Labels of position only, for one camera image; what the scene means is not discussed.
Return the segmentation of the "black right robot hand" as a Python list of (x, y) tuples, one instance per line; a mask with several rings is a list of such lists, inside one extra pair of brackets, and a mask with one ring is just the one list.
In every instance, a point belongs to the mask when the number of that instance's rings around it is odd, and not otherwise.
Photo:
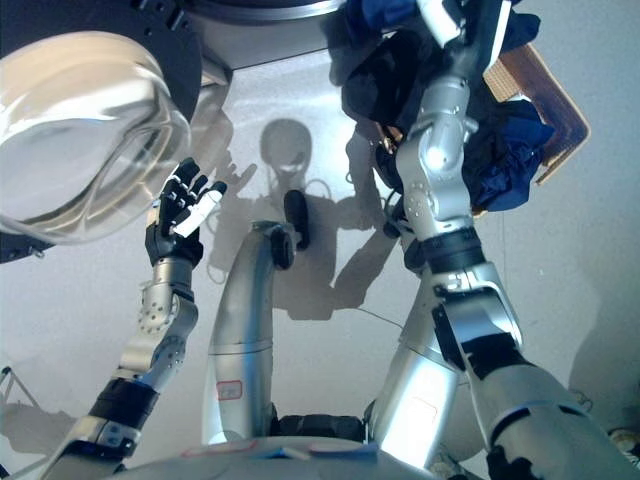
[(511, 1), (417, 1), (418, 11), (442, 49), (460, 45), (485, 71), (500, 54)]

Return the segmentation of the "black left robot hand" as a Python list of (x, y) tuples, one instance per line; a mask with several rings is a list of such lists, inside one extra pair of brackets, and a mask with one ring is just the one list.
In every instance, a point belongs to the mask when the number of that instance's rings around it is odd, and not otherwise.
[(209, 183), (196, 161), (181, 161), (166, 179), (149, 211), (145, 248), (152, 267), (161, 260), (178, 258), (195, 268), (203, 258), (201, 225), (227, 191), (227, 184)]

